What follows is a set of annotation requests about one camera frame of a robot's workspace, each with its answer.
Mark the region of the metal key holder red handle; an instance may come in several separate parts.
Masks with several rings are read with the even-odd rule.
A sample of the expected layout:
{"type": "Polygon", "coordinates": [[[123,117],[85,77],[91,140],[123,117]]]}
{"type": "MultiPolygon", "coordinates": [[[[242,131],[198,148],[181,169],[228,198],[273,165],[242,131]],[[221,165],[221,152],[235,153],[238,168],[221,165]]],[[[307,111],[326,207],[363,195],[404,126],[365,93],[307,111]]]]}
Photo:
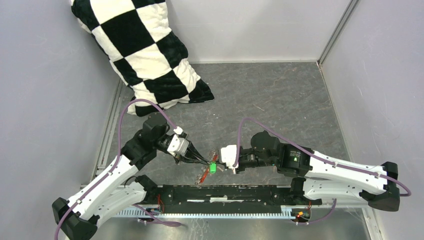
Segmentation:
{"type": "MultiPolygon", "coordinates": [[[[218,158],[219,158],[218,150],[217,149],[212,150],[210,152],[210,154],[209,154],[209,159],[211,160],[210,163],[215,162],[217,164],[218,158]]],[[[203,167],[202,168],[202,171],[203,172],[200,175],[198,175],[197,178],[196,178],[196,181],[195,181],[195,185],[196,186],[202,184],[205,181],[206,177],[208,175],[210,175],[210,173],[209,173],[209,165],[203,167]]]]}

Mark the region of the small green object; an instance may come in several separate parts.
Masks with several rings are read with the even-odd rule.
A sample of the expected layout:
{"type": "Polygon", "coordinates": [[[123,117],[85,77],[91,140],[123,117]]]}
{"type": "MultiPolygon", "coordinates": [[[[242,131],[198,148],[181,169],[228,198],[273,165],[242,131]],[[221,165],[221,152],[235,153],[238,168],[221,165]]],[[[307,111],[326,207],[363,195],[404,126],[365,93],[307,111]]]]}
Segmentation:
{"type": "Polygon", "coordinates": [[[217,172],[217,164],[215,162],[211,162],[209,164],[209,170],[208,170],[208,172],[210,174],[215,174],[217,172]]]}

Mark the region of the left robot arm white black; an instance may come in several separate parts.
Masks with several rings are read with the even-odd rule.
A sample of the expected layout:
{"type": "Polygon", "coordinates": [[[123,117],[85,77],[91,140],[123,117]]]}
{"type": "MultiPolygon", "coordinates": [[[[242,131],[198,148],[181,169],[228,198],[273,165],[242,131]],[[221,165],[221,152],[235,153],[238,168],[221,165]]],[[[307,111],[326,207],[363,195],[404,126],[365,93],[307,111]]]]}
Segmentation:
{"type": "Polygon", "coordinates": [[[98,227],[128,206],[141,201],[153,203],[157,190],[140,180],[127,188],[117,188],[152,161],[158,152],[172,156],[177,164],[210,165],[180,127],[173,129],[171,135],[170,130],[171,123],[166,116],[149,115],[142,128],[119,148],[115,159],[95,179],[68,199],[59,197],[53,202],[57,230],[70,240],[89,240],[98,227]]]}

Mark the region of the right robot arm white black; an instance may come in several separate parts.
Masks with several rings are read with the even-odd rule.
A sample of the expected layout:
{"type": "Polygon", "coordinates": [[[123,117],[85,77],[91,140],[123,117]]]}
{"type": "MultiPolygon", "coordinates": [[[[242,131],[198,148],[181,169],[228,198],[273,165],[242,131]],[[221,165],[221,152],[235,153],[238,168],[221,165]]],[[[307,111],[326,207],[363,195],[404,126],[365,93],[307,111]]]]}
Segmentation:
{"type": "Polygon", "coordinates": [[[248,149],[235,144],[221,148],[220,163],[235,174],[247,168],[275,166],[278,173],[292,178],[288,196],[295,204],[307,199],[338,199],[367,203],[386,212],[399,210],[398,166],[393,162],[364,165],[345,161],[282,143],[265,130],[255,134],[250,144],[248,149]]]}

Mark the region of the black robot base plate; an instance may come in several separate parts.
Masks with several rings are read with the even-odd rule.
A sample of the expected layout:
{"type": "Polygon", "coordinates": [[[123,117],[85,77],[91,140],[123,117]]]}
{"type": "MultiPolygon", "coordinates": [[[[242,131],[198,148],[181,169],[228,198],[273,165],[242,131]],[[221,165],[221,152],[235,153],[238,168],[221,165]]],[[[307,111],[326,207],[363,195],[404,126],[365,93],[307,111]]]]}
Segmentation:
{"type": "Polygon", "coordinates": [[[162,185],[147,191],[145,205],[166,214],[270,214],[282,206],[320,206],[285,185],[162,185]]]}

